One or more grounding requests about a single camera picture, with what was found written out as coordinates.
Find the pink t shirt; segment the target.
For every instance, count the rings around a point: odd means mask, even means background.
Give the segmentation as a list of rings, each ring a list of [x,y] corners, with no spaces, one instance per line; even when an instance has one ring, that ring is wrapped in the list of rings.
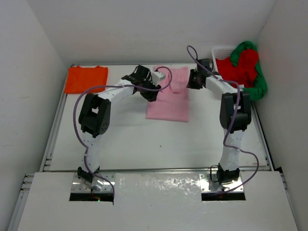
[[[189,121],[189,89],[187,88],[190,70],[188,66],[181,68],[163,68],[155,66],[166,75],[161,86],[169,86],[160,91],[156,101],[147,104],[146,119],[165,121]]]

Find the red t shirt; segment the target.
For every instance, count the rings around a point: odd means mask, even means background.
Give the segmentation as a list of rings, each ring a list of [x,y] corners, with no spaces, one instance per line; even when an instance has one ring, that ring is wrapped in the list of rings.
[[[246,88],[252,88],[257,77],[256,64],[258,53],[253,49],[247,49],[240,53],[238,64],[231,62],[231,57],[223,60],[216,59],[218,72],[224,80],[235,81]]]

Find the orange t shirt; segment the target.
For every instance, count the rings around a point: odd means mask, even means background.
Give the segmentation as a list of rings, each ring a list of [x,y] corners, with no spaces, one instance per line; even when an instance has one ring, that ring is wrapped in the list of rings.
[[[89,88],[106,85],[108,72],[108,67],[73,66],[68,69],[64,92],[66,94],[81,94]]]

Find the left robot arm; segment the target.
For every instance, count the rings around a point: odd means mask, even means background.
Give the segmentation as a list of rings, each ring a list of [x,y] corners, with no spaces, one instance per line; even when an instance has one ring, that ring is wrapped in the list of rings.
[[[106,87],[102,92],[86,91],[78,118],[82,132],[78,140],[86,148],[82,164],[77,169],[79,178],[93,184],[100,177],[99,142],[109,128],[112,107],[136,92],[149,102],[156,101],[161,89],[159,82],[165,78],[165,74],[159,71],[151,72],[139,65],[130,75],[123,76],[117,84]]]

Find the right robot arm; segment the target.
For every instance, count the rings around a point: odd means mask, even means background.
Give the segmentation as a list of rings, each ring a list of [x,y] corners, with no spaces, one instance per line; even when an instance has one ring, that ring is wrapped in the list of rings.
[[[252,120],[249,93],[242,92],[235,83],[220,76],[207,76],[194,69],[190,70],[187,87],[195,90],[206,88],[221,96],[219,121],[224,129],[224,139],[215,182],[223,184],[237,180],[241,142]]]

